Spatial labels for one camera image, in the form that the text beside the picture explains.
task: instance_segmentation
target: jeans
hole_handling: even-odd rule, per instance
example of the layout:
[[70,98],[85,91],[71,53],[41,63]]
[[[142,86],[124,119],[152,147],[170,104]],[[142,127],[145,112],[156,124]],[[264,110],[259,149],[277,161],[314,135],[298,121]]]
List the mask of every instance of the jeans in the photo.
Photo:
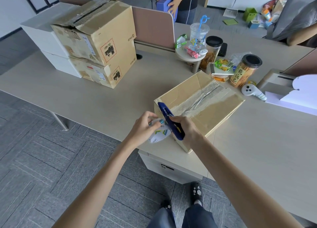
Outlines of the jeans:
[[195,13],[196,13],[196,8],[190,11],[178,11],[176,22],[186,24],[186,21],[187,21],[187,24],[191,25],[194,21]]
[[[182,228],[218,228],[211,212],[199,204],[192,205],[185,211]],[[176,228],[173,212],[161,208],[153,216],[147,228]]]

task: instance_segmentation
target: green container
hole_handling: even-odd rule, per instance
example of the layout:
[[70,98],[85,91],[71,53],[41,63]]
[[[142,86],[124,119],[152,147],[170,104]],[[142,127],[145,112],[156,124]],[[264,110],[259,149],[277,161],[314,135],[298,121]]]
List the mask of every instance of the green container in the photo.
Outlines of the green container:
[[247,7],[243,14],[242,19],[246,22],[253,20],[257,15],[257,11],[254,7]]

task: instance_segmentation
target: white controller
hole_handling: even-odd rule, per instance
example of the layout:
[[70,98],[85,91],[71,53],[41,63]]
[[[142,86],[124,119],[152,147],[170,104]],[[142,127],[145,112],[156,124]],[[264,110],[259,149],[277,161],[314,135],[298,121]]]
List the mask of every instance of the white controller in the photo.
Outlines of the white controller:
[[258,97],[259,99],[265,101],[267,98],[265,96],[264,93],[262,93],[255,85],[253,84],[245,84],[242,89],[241,92],[244,95],[255,95],[256,97]]

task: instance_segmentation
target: cable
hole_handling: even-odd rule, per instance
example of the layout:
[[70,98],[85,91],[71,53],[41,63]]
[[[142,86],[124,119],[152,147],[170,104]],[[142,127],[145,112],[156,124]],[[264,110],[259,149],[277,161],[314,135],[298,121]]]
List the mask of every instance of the cable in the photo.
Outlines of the cable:
[[187,24],[187,22],[188,22],[189,12],[191,11],[191,4],[192,4],[192,0],[191,0],[191,3],[189,4],[189,11],[188,11],[188,16],[187,16],[186,24]]

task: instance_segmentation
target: black phone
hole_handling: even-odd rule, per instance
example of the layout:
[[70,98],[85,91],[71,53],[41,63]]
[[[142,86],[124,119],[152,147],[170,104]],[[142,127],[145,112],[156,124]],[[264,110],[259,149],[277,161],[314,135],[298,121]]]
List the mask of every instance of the black phone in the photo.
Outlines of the black phone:
[[226,56],[226,54],[227,54],[227,48],[228,48],[228,44],[227,44],[227,43],[223,43],[223,44],[221,45],[220,50],[219,50],[218,56],[220,56],[220,57]]

